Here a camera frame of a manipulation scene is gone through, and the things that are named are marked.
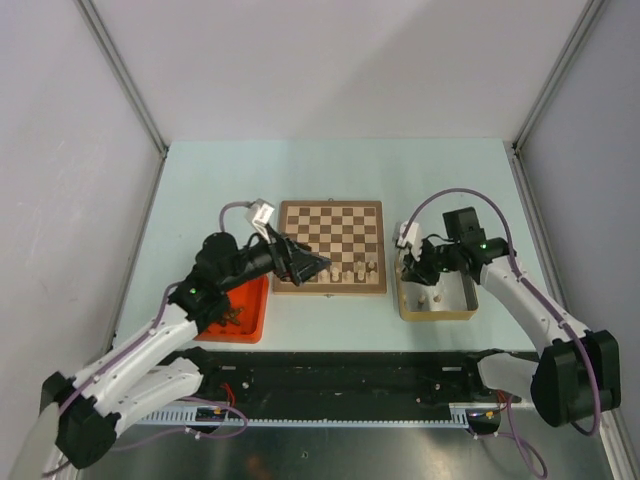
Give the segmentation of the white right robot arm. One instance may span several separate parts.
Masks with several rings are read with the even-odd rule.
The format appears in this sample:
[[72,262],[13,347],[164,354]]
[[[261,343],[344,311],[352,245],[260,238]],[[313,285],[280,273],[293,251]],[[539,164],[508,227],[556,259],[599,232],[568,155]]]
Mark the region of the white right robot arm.
[[607,330],[594,331],[543,293],[501,237],[489,238],[472,207],[444,214],[447,237],[435,245],[417,222],[400,224],[401,278],[436,285],[458,272],[497,299],[527,334],[537,360],[502,350],[479,354],[463,373],[461,388],[473,401],[496,390],[531,402],[553,427],[597,418],[621,403],[619,344]]

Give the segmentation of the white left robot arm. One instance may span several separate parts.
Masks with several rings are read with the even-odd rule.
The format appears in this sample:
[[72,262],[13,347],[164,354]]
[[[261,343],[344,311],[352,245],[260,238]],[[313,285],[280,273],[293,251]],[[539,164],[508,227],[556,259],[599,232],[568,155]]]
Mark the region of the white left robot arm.
[[74,375],[55,372],[43,382],[42,407],[59,407],[56,447],[84,469],[149,413],[193,394],[214,397],[216,370],[185,358],[165,367],[160,361],[223,317],[229,291],[268,273],[300,286],[330,263],[273,229],[253,234],[244,247],[226,232],[207,237],[190,273],[165,289],[156,316],[132,338]]

